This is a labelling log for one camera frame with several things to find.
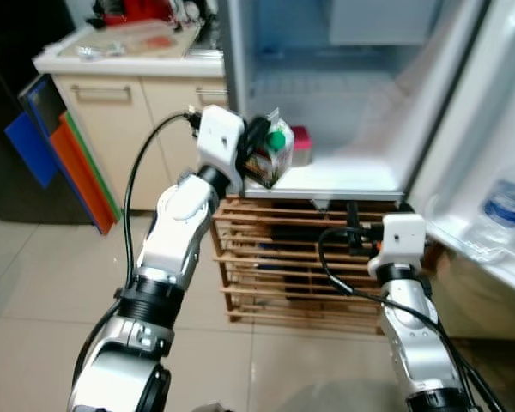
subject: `black cable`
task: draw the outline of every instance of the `black cable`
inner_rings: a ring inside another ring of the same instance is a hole
[[[328,276],[330,283],[336,288],[338,292],[341,294],[345,294],[347,296],[355,296],[360,297],[368,300],[372,300],[374,302],[394,307],[396,309],[405,311],[414,317],[418,318],[422,323],[424,323],[426,326],[428,326],[430,329],[434,330],[437,335],[439,335],[441,341],[444,343],[448,351],[450,352],[452,359],[456,362],[457,367],[457,373],[459,375],[460,381],[462,382],[463,386],[463,392],[467,399],[467,403],[469,407],[475,407],[475,400],[473,399],[473,395],[471,393],[471,389],[469,386],[469,382],[467,381],[467,375],[464,371],[464,366],[461,361],[461,355],[457,351],[457,349],[452,344],[450,337],[446,334],[444,329],[439,326],[438,324],[434,323],[433,320],[431,320],[429,317],[424,315],[421,312],[416,311],[415,309],[412,309],[411,307],[407,307],[405,305],[401,305],[395,301],[388,300],[385,298],[382,298],[381,296],[375,296],[372,294],[367,294],[365,292],[361,292],[360,290],[357,290],[351,286],[349,286],[347,283],[342,281],[338,276],[334,275],[332,272],[330,272],[330,268],[328,267],[328,263],[326,262],[326,257],[324,255],[324,240],[334,234],[334,233],[357,233],[360,235],[366,234],[366,231],[363,229],[357,229],[355,227],[331,227],[330,229],[326,229],[324,232],[318,236],[318,257],[320,259],[320,263],[323,267],[324,272]]]
[[[105,324],[109,321],[111,316],[117,311],[120,306],[120,300],[116,300],[111,307],[103,314],[101,319],[95,324],[94,328],[89,332],[88,337],[84,341],[84,344],[80,348],[80,352],[78,353],[78,357],[76,358],[75,371],[72,374],[72,386],[75,385],[80,373],[82,372],[82,368],[84,367],[84,361],[86,360],[86,355],[88,354],[89,348],[92,346],[92,342],[97,337],[98,333],[100,333],[101,329]]]
[[[161,132],[161,130],[170,124],[172,121],[178,118],[185,118],[187,116],[186,113],[175,113],[160,122],[158,126],[156,126],[150,135],[148,135],[147,140],[139,149],[139,153],[137,154],[136,160],[134,161],[134,166],[131,168],[130,177],[128,178],[128,184],[126,186],[126,194],[124,196],[124,243],[126,246],[126,258],[127,258],[127,268],[126,268],[126,282],[124,284],[124,288],[129,288],[133,283],[133,269],[134,269],[134,246],[131,240],[131,226],[130,226],[130,210],[131,210],[131,193],[133,191],[134,182],[137,176],[137,169],[139,169],[139,164],[145,152],[147,151],[148,146],[153,142],[156,136]]]
[[[487,382],[484,380],[481,374],[461,355],[460,360],[462,361],[463,367],[467,371],[467,374],[470,376],[471,382],[473,382],[473,386],[481,394],[482,399],[485,400],[491,412],[506,412],[506,409],[502,406],[500,400],[492,391],[490,386],[488,386]]]
[[[170,124],[172,121],[177,120],[179,118],[187,118],[190,119],[191,115],[187,113],[175,113],[164,120],[162,120],[158,126],[156,126],[153,131],[151,131],[150,135],[148,135],[145,143],[139,149],[139,153],[137,154],[136,160],[134,161],[133,166],[131,167],[130,177],[128,178],[128,184],[126,186],[126,192],[124,195],[124,216],[123,216],[123,226],[124,226],[124,245],[126,248],[126,280],[124,283],[124,288],[129,288],[134,281],[134,250],[133,250],[133,242],[131,239],[131,225],[130,225],[130,210],[131,210],[131,193],[133,192],[134,182],[137,176],[137,170],[139,169],[139,165],[142,161],[143,156],[147,152],[148,147],[153,142],[153,140],[158,136],[161,130]],[[92,345],[92,342],[100,333],[101,329],[105,324],[109,321],[112,315],[118,310],[120,306],[120,301],[115,301],[112,306],[105,312],[105,314],[101,317],[101,319],[95,324],[94,328],[89,332],[86,341],[82,345],[80,352],[78,353],[78,357],[76,358],[75,371],[73,372],[72,377],[72,386],[75,385],[80,373],[82,372],[82,368],[84,367],[84,361],[86,360],[86,356],[88,355],[88,351]]]

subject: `refrigerator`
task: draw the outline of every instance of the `refrigerator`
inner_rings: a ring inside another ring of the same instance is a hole
[[[222,0],[229,105],[306,127],[312,163],[248,197],[404,201],[463,234],[515,165],[515,0]],[[515,247],[482,267],[515,289]]]

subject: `countertop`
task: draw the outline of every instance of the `countertop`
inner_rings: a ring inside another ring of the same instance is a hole
[[[179,33],[171,32],[173,45],[163,50],[146,51],[118,57],[85,60],[76,54],[79,45],[102,45],[111,42],[112,30],[96,31],[83,27],[57,43],[48,45],[33,59],[40,73],[84,74],[113,76],[184,76],[223,77],[223,59],[220,57],[185,56],[197,35],[197,29],[189,28]]]

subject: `pink container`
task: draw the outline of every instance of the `pink container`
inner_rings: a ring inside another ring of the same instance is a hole
[[[304,126],[291,126],[294,132],[294,156],[292,166],[306,166],[311,163],[312,140]]]

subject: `open refrigerator door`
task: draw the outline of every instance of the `open refrigerator door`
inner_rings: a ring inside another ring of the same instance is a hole
[[[492,5],[460,84],[408,201],[430,235],[470,258],[464,237],[515,167],[515,1]],[[515,243],[479,264],[515,289]]]

